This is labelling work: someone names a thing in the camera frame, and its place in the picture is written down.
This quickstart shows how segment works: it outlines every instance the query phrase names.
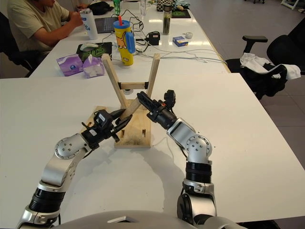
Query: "black bag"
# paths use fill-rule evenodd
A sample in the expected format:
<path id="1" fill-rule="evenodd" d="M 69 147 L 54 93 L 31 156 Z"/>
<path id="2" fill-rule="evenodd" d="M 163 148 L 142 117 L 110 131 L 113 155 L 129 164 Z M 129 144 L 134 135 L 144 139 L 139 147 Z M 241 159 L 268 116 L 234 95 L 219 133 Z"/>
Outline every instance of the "black bag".
<path id="1" fill-rule="evenodd" d="M 113 7 L 104 1 L 97 2 L 88 6 L 94 15 L 103 15 L 109 11 L 112 11 Z"/>

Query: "small blue box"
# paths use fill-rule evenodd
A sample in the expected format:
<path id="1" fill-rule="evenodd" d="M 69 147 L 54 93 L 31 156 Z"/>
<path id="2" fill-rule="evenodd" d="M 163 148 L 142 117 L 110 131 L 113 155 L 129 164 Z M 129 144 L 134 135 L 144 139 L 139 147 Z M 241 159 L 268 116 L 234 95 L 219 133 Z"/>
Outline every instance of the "small blue box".
<path id="1" fill-rule="evenodd" d="M 189 44 L 189 42 L 182 36 L 180 37 L 173 37 L 173 42 L 178 46 L 186 46 Z"/>

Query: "silver robot arm segment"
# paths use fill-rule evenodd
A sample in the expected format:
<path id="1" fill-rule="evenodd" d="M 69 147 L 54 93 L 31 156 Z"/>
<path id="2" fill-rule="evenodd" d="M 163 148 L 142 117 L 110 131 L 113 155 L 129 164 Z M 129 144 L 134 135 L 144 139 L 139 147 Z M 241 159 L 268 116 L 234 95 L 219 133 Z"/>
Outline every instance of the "silver robot arm segment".
<path id="1" fill-rule="evenodd" d="M 94 124 L 86 126 L 81 134 L 60 140 L 54 149 L 53 157 L 47 163 L 41 180 L 34 192 L 32 200 L 19 220 L 20 228 L 49 228 L 57 220 L 64 195 L 75 175 L 78 163 L 99 147 L 104 139 L 113 137 L 119 141 L 116 133 L 123 129 L 131 116 L 119 120 L 117 126 L 112 121 L 117 119 L 124 109 L 107 113 L 99 110 L 95 113 Z"/>
<path id="2" fill-rule="evenodd" d="M 167 135 L 188 153 L 183 191 L 177 203 L 178 218 L 192 225 L 204 224 L 210 217 L 217 216 L 214 184 L 211 182 L 212 162 L 209 160 L 211 143 L 173 113 L 174 91 L 168 90 L 165 93 L 165 101 L 151 100 L 144 92 L 137 96 L 149 110 L 147 117 L 166 129 Z"/>

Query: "hand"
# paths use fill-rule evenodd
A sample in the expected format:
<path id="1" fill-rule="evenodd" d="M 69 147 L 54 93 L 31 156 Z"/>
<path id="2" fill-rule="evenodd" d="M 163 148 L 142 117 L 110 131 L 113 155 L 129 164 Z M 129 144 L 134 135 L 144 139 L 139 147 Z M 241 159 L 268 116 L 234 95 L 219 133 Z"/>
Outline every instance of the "hand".
<path id="1" fill-rule="evenodd" d="M 75 26 L 81 26 L 82 25 L 82 20 L 81 20 L 81 14 L 78 12 L 73 12 L 71 14 L 70 22 Z"/>
<path id="2" fill-rule="evenodd" d="M 81 4 L 79 4 L 78 6 L 77 6 L 77 8 L 79 8 L 79 9 L 85 9 L 85 8 L 88 8 L 88 4 L 84 4 L 84 3 L 81 3 Z"/>

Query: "dark bottle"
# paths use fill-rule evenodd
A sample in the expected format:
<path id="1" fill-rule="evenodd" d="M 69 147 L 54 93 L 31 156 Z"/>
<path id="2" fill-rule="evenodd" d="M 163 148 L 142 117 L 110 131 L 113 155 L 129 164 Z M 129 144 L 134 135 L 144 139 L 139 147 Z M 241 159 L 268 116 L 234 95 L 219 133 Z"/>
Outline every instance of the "dark bottle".
<path id="1" fill-rule="evenodd" d="M 172 5 L 171 4 L 164 4 L 163 11 L 163 35 L 168 35 L 170 33 L 170 23 L 172 17 Z"/>

